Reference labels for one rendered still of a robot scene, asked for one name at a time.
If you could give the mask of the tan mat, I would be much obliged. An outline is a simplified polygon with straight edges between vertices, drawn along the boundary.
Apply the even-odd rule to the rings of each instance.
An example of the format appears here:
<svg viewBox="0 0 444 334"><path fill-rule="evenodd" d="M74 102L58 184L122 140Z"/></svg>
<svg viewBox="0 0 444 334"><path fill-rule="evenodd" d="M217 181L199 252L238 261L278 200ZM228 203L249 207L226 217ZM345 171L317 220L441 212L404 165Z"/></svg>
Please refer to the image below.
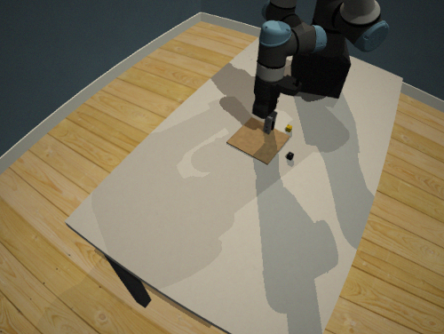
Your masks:
<svg viewBox="0 0 444 334"><path fill-rule="evenodd" d="M226 143L268 165L289 135L275 128L268 134L263 128L264 123L251 117Z"/></svg>

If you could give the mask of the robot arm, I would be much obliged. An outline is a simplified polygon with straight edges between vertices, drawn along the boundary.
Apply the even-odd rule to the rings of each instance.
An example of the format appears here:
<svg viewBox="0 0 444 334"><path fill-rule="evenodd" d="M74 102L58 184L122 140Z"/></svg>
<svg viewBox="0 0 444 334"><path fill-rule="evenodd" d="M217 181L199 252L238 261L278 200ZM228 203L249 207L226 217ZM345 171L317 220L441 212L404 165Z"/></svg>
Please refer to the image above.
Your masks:
<svg viewBox="0 0 444 334"><path fill-rule="evenodd" d="M295 14L296 4L297 0L269 0L262 8L266 20L258 46L262 67L283 68L287 57L306 53L339 57L346 38L361 52L371 52L389 32L376 0L317 0L310 26Z"/></svg>

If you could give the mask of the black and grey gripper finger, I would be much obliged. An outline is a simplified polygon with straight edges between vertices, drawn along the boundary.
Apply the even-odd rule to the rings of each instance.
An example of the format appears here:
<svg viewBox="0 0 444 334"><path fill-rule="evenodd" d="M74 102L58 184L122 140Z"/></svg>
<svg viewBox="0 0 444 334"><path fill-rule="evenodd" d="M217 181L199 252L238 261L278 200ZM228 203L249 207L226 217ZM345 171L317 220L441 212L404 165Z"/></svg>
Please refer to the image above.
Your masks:
<svg viewBox="0 0 444 334"><path fill-rule="evenodd" d="M264 132L266 132L268 134L271 132L272 121L273 121L273 117L270 115L265 119L264 130L263 130Z"/></svg>
<svg viewBox="0 0 444 334"><path fill-rule="evenodd" d="M274 117L273 121L272 121L272 130L273 130L274 129L274 125L275 125L275 120L276 120L277 112L273 111L270 115Z"/></svg>

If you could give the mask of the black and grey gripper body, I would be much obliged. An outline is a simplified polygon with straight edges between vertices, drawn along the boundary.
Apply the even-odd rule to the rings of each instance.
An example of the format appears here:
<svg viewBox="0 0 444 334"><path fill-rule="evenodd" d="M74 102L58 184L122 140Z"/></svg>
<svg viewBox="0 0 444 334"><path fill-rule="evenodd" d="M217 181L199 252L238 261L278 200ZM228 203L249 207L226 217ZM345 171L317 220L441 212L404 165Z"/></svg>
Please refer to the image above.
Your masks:
<svg viewBox="0 0 444 334"><path fill-rule="evenodd" d="M297 80L289 75L284 77L285 66L281 69L269 69L258 64L252 114L266 119L276 109L277 99L281 93L294 97L301 90L302 84L299 82L299 77Z"/></svg>

